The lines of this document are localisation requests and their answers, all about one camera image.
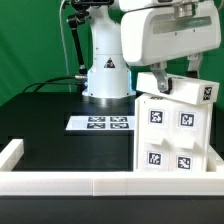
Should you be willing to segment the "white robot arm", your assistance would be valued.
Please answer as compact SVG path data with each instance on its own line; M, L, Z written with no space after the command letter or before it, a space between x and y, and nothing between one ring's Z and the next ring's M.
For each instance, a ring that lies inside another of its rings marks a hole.
M149 66L157 90L168 94L173 81L166 73L167 61L187 56L196 71L201 54L221 42L213 0L93 1L87 13L93 64L83 95L96 101L134 96L131 66Z

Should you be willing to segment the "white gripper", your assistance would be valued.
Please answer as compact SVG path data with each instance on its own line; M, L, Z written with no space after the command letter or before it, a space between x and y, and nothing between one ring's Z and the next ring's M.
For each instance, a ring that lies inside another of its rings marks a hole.
M124 60L130 66L150 65L161 93L169 94L172 79L167 62L188 56L186 76L200 77L203 54L221 43L219 15L213 1L198 2L194 16L177 18L173 6L127 12L121 21Z

